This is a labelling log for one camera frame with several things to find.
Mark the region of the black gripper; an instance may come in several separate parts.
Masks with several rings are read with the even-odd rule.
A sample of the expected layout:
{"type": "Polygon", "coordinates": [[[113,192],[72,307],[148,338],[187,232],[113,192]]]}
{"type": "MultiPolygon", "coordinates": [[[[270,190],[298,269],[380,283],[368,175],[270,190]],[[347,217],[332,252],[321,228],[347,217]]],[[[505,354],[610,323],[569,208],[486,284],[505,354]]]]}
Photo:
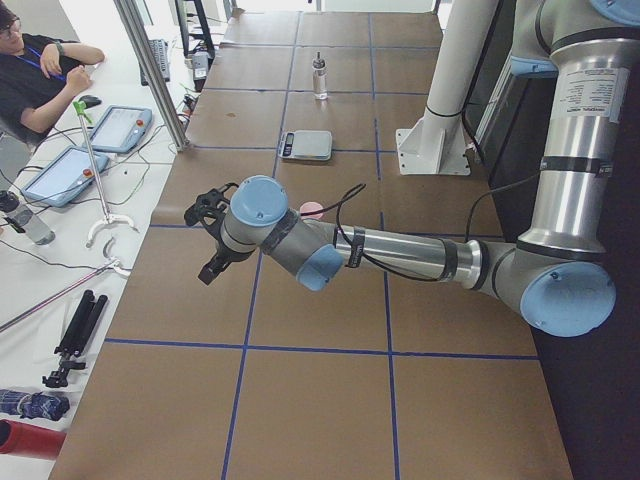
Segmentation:
{"type": "Polygon", "coordinates": [[[203,265],[198,279],[210,285],[232,263],[245,261],[250,257],[250,245],[242,243],[227,234],[214,238],[216,251],[214,256],[203,265]]]}

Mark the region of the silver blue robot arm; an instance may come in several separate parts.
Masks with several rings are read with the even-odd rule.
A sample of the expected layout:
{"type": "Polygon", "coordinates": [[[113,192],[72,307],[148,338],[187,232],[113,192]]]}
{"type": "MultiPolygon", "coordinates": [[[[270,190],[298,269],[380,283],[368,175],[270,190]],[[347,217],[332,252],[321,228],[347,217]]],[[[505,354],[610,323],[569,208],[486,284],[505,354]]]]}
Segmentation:
{"type": "Polygon", "coordinates": [[[555,76],[556,87],[531,225],[513,243],[457,243],[325,223],[292,209],[275,179],[257,175],[201,194],[186,210],[185,222],[203,225],[216,242],[199,277],[210,283],[261,251],[318,291],[341,267],[372,265],[412,280],[458,282],[551,335],[588,333],[616,302],[597,230],[638,60],[635,1],[517,3],[511,71],[555,76]]]}

